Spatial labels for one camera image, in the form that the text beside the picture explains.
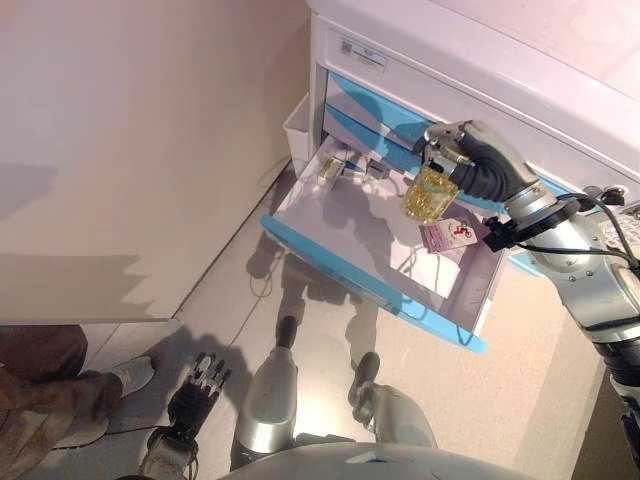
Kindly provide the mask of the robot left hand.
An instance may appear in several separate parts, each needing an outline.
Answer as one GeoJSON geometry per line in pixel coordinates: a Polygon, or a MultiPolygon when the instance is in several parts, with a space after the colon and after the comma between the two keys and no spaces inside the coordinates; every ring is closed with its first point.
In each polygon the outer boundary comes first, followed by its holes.
{"type": "Polygon", "coordinates": [[[232,371],[215,353],[200,353],[168,405],[170,431],[193,440],[217,403],[232,371]]]}

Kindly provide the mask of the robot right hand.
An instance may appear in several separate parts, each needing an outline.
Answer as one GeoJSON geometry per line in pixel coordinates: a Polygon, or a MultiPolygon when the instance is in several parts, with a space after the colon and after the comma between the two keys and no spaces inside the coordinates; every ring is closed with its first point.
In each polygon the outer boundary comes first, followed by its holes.
{"type": "Polygon", "coordinates": [[[425,129],[412,152],[465,194],[496,203],[539,180],[524,158],[479,120],[436,123],[425,129]]]}

